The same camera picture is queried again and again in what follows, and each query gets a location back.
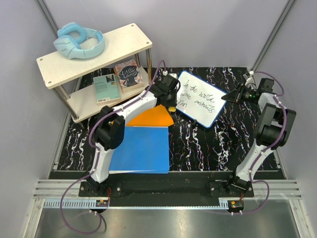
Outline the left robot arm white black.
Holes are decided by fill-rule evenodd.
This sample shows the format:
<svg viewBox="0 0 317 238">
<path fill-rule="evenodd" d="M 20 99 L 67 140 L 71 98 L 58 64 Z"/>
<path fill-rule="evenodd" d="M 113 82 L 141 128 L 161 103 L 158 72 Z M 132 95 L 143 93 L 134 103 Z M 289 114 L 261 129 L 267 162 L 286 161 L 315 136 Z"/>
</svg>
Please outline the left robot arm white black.
<svg viewBox="0 0 317 238">
<path fill-rule="evenodd" d="M 89 144 L 95 148 L 92 168 L 87 177 L 90 191 L 95 196 L 106 193 L 106 179 L 113 153 L 123 142 L 125 127 L 133 118 L 157 105 L 176 107 L 181 83 L 174 73 L 161 81 L 152 82 L 133 100 L 116 107 L 104 106 L 89 134 Z"/>
</svg>

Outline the yellow bone shaped eraser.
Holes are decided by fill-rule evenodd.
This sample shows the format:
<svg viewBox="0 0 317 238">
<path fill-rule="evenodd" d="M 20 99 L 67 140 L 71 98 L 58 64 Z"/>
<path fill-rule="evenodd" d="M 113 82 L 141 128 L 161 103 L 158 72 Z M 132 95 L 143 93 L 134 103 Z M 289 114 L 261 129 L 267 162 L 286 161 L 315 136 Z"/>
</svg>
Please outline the yellow bone shaped eraser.
<svg viewBox="0 0 317 238">
<path fill-rule="evenodd" d="M 168 110 L 169 110 L 170 112 L 176 112 L 176 107 L 169 107 Z"/>
</svg>

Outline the blue framed whiteboard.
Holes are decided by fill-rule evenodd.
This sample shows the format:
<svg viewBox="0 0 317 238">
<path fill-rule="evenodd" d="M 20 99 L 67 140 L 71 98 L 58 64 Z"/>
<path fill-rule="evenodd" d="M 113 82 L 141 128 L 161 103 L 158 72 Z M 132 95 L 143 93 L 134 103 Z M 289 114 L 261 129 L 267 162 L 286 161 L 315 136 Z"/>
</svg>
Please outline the blue framed whiteboard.
<svg viewBox="0 0 317 238">
<path fill-rule="evenodd" d="M 201 126 L 210 128 L 226 103 L 222 99 L 226 93 L 187 71 L 182 71 L 178 80 L 176 109 Z"/>
</svg>

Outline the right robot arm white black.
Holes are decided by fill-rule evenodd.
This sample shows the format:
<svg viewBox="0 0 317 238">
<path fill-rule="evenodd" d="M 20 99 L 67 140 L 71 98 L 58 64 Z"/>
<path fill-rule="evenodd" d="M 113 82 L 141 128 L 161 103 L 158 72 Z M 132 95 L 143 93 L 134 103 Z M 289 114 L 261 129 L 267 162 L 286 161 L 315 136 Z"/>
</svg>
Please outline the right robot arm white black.
<svg viewBox="0 0 317 238">
<path fill-rule="evenodd" d="M 257 89 L 240 84 L 221 98 L 231 103 L 249 102 L 258 104 L 261 115 L 254 128 L 254 143 L 245 159 L 233 171 L 219 190 L 228 196 L 238 197 L 252 190 L 256 171 L 264 160 L 278 147 L 286 144 L 296 112 L 287 109 L 273 92 L 274 80 L 262 78 Z"/>
</svg>

